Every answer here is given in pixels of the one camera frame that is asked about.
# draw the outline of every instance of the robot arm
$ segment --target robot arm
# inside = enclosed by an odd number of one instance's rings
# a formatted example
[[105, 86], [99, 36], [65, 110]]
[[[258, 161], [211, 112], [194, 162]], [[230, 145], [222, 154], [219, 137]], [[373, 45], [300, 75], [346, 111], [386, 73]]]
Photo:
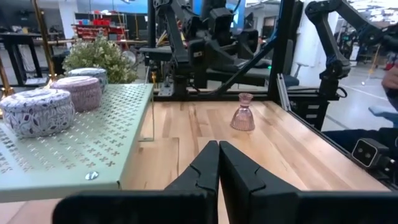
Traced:
[[183, 22], [183, 26], [186, 23], [191, 23], [190, 30], [184, 30], [184, 37], [189, 40], [189, 37], [195, 35], [196, 27], [199, 27], [200, 22], [199, 16], [192, 12], [191, 7], [186, 4], [182, 4], [179, 0], [154, 0], [154, 8], [157, 16], [159, 16], [166, 24], [167, 35], [169, 38], [170, 46], [174, 56], [179, 61], [184, 60], [187, 57], [187, 51], [182, 42], [180, 31], [177, 25], [177, 18]]
[[331, 12], [337, 12], [356, 29], [362, 45], [382, 44], [389, 50], [398, 52], [398, 40], [394, 37], [396, 26], [377, 28], [346, 0], [310, 2], [305, 9], [305, 14], [315, 25], [326, 53], [326, 70], [320, 74], [322, 80], [338, 80], [347, 77], [350, 71], [349, 60], [344, 58], [338, 50], [328, 23], [328, 14]]

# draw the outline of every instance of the decorative tin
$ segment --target decorative tin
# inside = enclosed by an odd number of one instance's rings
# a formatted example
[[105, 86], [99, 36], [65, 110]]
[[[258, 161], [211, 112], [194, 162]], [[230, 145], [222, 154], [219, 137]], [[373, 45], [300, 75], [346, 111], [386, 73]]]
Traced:
[[67, 77], [58, 80], [51, 88], [68, 90], [77, 112], [90, 111], [101, 104], [101, 85], [97, 78], [89, 76]]
[[101, 84], [101, 90], [104, 93], [106, 86], [108, 85], [108, 76], [106, 75], [106, 70], [103, 68], [78, 68], [73, 69], [68, 72], [68, 76], [91, 76], [99, 79], [99, 84]]
[[75, 107], [65, 90], [36, 89], [8, 96], [0, 102], [3, 120], [18, 136], [36, 138], [71, 126]]

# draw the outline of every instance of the metal shelf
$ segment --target metal shelf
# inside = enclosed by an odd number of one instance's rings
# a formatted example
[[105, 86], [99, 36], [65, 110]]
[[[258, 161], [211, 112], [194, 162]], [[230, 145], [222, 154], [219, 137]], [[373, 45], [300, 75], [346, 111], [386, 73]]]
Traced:
[[0, 122], [0, 202], [119, 189], [152, 92], [152, 84], [108, 85], [100, 108], [45, 138], [19, 139]]

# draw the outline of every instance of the desk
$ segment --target desk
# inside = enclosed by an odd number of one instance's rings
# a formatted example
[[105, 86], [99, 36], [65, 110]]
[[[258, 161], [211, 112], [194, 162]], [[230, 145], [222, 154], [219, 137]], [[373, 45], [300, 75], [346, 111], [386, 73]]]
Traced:
[[[130, 189], [162, 189], [212, 139], [227, 140], [265, 169], [302, 190], [387, 190], [327, 142], [274, 103], [253, 102], [256, 129], [229, 126], [238, 102], [155, 104], [154, 142], [142, 142], [133, 156]], [[147, 113], [141, 134], [151, 133]], [[58, 200], [0, 204], [0, 224], [48, 224]], [[220, 223], [228, 223], [223, 196]]]

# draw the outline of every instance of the potted plant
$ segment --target potted plant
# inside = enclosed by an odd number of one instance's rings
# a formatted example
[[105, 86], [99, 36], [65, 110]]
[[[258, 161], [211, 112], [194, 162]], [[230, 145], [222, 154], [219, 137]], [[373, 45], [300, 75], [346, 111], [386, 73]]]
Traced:
[[109, 83], [132, 83], [137, 78], [133, 66], [120, 47], [102, 35], [92, 42], [78, 40], [63, 61], [66, 73], [76, 68], [103, 68]]

